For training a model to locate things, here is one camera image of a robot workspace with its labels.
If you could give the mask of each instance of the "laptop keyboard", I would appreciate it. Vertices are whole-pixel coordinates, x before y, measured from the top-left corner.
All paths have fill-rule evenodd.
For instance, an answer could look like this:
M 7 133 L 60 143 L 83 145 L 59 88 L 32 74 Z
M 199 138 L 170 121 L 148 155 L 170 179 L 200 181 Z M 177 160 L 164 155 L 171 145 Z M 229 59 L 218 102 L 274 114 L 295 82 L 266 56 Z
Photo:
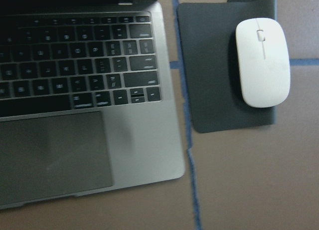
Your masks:
M 1 22 L 0 117 L 161 100 L 147 13 Z

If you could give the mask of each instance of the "silver laptop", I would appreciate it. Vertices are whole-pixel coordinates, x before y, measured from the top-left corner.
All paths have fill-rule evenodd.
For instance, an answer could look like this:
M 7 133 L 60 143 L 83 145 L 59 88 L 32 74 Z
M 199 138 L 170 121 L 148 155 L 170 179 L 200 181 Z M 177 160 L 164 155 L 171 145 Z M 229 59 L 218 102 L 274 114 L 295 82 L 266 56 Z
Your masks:
M 0 209 L 183 175 L 157 0 L 0 2 Z

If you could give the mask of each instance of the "mouse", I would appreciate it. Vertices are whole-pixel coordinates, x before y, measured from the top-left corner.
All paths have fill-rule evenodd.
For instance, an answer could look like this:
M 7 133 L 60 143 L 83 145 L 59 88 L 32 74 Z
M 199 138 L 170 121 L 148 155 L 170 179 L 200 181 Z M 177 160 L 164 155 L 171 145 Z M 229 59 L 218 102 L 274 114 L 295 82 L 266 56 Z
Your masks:
M 252 18 L 236 27 L 241 92 L 251 107 L 282 103 L 290 91 L 290 61 L 284 31 L 271 18 Z

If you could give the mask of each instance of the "trackpad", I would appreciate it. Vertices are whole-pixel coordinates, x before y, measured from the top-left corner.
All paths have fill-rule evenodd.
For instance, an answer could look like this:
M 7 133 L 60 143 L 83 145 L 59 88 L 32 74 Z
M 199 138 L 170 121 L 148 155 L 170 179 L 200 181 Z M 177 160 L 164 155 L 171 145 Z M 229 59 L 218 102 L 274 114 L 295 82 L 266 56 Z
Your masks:
M 112 185 L 100 112 L 0 123 L 0 205 Z

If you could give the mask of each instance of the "keyboard key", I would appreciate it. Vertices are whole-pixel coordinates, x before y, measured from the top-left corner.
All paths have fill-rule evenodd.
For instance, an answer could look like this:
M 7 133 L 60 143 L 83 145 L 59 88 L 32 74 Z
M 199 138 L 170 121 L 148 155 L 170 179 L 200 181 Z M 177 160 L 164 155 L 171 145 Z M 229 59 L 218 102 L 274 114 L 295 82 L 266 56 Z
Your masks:
M 112 58 L 112 61 L 113 61 L 114 71 L 128 70 L 125 57 Z
M 150 38 L 152 36 L 150 24 L 130 24 L 131 38 Z
M 59 35 L 60 41 L 74 41 L 75 40 L 74 27 L 72 26 L 59 27 L 58 35 Z
M 110 27 L 108 25 L 97 25 L 94 27 L 94 34 L 96 40 L 110 39 Z
M 92 108 L 91 93 L 73 94 L 73 105 L 75 109 Z
M 131 70 L 156 69 L 155 55 L 130 57 Z
M 47 79 L 37 79 L 32 81 L 34 95 L 49 94 L 49 81 Z
M 102 42 L 90 42 L 88 43 L 90 57 L 104 56 Z
M 133 16 L 119 17 L 119 23 L 130 23 L 130 22 L 134 22 Z
M 57 75 L 54 61 L 40 62 L 39 67 L 41 77 L 54 77 Z
M 159 84 L 156 71 L 125 73 L 124 82 L 126 87 L 148 86 Z
M 3 80 L 17 79 L 16 64 L 4 64 L 0 66 Z
M 108 56 L 121 55 L 121 47 L 119 41 L 107 41 L 105 45 Z
M 128 37 L 126 32 L 126 25 L 124 24 L 113 25 L 112 32 L 114 39 L 126 39 Z
M 109 86 L 109 89 L 121 88 L 121 78 L 119 74 L 108 74 L 106 80 Z
M 149 101 L 160 101 L 160 89 L 158 87 L 146 88 Z
M 71 77 L 71 87 L 73 92 L 86 91 L 85 77 Z
M 15 61 L 28 61 L 31 60 L 30 46 L 17 45 L 12 47 L 13 59 Z
M 70 44 L 71 56 L 73 58 L 86 57 L 85 43 L 72 43 Z
M 74 75 L 75 69 L 73 60 L 59 61 L 59 70 L 60 75 Z
M 51 51 L 54 59 L 67 59 L 69 57 L 67 44 L 53 44 L 51 45 Z
M 34 79 L 38 77 L 36 63 L 22 63 L 20 64 L 20 74 L 22 79 Z
M 115 24 L 116 23 L 116 17 L 103 17 L 101 19 L 103 24 Z
M 149 16 L 137 16 L 136 22 L 150 22 Z
M 0 101 L 0 117 L 70 110 L 69 95 L 54 95 Z
M 9 98 L 9 97 L 10 97 L 9 83 L 8 82 L 0 83 L 0 99 Z
M 33 45 L 32 53 L 35 60 L 50 59 L 49 45 L 47 44 Z
M 62 94 L 69 92 L 67 78 L 51 79 L 53 93 Z
M 44 27 L 38 30 L 40 42 L 56 42 L 57 32 L 55 27 Z
M 104 89 L 103 76 L 102 75 L 91 75 L 89 76 L 90 89 L 91 90 L 102 90 Z
M 95 66 L 97 73 L 110 73 L 110 60 L 108 58 L 98 58 L 95 59 Z
M 151 39 L 140 40 L 140 48 L 142 54 L 153 54 L 154 47 Z
M 29 81 L 23 80 L 13 82 L 13 90 L 15 97 L 30 96 Z
M 93 67 L 91 59 L 80 59 L 78 62 L 79 74 L 92 74 Z
M 10 62 L 10 60 L 9 46 L 0 46 L 0 63 Z
M 138 48 L 135 40 L 123 41 L 124 54 L 138 54 Z
M 126 90 L 124 89 L 114 90 L 113 96 L 114 96 L 114 103 L 116 105 L 128 104 L 128 96 L 127 96 Z
M 76 27 L 78 40 L 93 40 L 93 31 L 91 26 Z
M 111 105 L 110 93 L 108 91 L 96 92 L 95 99 L 98 107 Z

